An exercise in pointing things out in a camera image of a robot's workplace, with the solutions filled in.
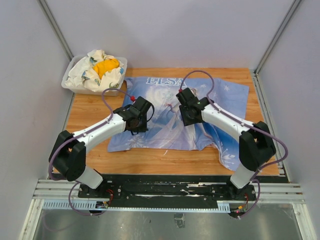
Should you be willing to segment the blue pink snowflake pillowcase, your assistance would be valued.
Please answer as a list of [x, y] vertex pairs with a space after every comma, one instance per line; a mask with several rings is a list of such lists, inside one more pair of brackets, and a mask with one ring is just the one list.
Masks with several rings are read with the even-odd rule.
[[207, 146], [217, 148], [219, 162], [228, 170], [235, 171], [239, 164], [239, 144], [219, 127], [209, 123], [184, 126], [180, 102], [176, 95], [179, 88], [190, 88], [198, 97], [204, 98], [209, 90], [210, 99], [226, 111], [240, 118], [246, 115], [249, 87], [216, 78], [127, 77], [127, 93], [143, 97], [154, 105], [148, 112], [151, 119], [147, 132], [132, 135], [125, 131], [114, 135], [107, 147], [109, 152], [126, 151], [132, 148], [172, 149], [201, 151]]

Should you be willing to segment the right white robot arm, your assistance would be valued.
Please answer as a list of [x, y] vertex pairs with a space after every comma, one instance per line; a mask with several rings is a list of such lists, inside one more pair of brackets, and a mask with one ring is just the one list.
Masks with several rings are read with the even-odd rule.
[[198, 99], [188, 87], [179, 89], [176, 97], [184, 126], [212, 124], [238, 143], [240, 164], [227, 182], [226, 193], [232, 200], [240, 199], [258, 169], [276, 154], [268, 125], [241, 119], [208, 97]]

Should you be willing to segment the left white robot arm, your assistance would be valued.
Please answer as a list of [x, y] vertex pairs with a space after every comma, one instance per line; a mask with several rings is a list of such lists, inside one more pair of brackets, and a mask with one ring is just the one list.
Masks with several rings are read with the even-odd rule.
[[[147, 123], [151, 120], [148, 111], [154, 113], [154, 105], [141, 96], [130, 99], [132, 104], [112, 109], [109, 116], [83, 130], [59, 133], [48, 160], [48, 173], [52, 180], [62, 179], [85, 185], [96, 198], [107, 193], [103, 176], [87, 166], [86, 157], [93, 148], [114, 135], [126, 131], [136, 135], [148, 131]], [[54, 177], [53, 169], [62, 177]]]

